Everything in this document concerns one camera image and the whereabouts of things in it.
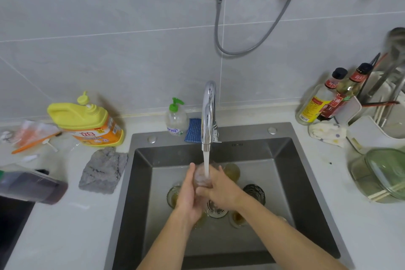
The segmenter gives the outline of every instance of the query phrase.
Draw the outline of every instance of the green pump nozzle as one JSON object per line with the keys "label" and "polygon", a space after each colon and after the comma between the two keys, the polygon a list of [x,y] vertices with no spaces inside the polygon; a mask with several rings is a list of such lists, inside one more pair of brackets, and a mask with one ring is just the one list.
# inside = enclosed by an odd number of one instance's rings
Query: green pump nozzle
{"label": "green pump nozzle", "polygon": [[169,110],[171,112],[179,111],[179,106],[177,104],[184,105],[184,102],[178,98],[173,97],[173,104],[170,104]]}

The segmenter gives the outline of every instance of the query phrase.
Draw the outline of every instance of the chrome faucet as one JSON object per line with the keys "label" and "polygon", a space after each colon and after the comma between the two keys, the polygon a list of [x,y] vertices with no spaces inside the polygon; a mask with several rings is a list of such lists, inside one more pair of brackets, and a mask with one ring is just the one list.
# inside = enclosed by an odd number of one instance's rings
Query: chrome faucet
{"label": "chrome faucet", "polygon": [[204,99],[202,100],[201,149],[203,152],[209,152],[211,143],[218,142],[218,125],[215,120],[216,93],[216,84],[210,80],[205,84]]}

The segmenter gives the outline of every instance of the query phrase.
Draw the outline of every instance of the hand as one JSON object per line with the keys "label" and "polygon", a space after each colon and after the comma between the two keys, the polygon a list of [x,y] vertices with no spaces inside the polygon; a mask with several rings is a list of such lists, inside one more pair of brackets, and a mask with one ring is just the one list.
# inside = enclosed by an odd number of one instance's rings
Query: hand
{"label": "hand", "polygon": [[247,194],[225,175],[221,166],[218,171],[210,165],[209,176],[212,180],[213,188],[198,187],[196,189],[196,194],[198,196],[209,198],[218,206],[218,208],[227,211],[236,210],[240,204],[241,198]]}
{"label": "hand", "polygon": [[179,197],[177,198],[175,210],[186,218],[187,224],[190,228],[200,219],[203,214],[203,203],[201,197],[195,197],[193,187],[193,175],[196,166],[194,163],[190,163],[190,167],[187,170],[185,179],[181,186]]}

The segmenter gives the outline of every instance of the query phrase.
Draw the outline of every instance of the blue sponge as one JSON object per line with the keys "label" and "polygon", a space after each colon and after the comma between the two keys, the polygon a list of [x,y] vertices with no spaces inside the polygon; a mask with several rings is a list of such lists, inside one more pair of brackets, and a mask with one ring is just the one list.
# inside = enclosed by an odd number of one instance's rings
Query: blue sponge
{"label": "blue sponge", "polygon": [[201,119],[190,119],[184,141],[201,143]]}

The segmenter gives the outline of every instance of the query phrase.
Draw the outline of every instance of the gray cloth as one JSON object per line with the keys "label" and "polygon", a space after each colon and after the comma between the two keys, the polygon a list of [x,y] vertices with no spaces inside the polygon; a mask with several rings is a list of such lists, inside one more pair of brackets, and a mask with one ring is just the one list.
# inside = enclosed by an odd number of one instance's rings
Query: gray cloth
{"label": "gray cloth", "polygon": [[82,190],[112,194],[128,160],[127,153],[114,147],[96,151],[83,170],[78,187]]}

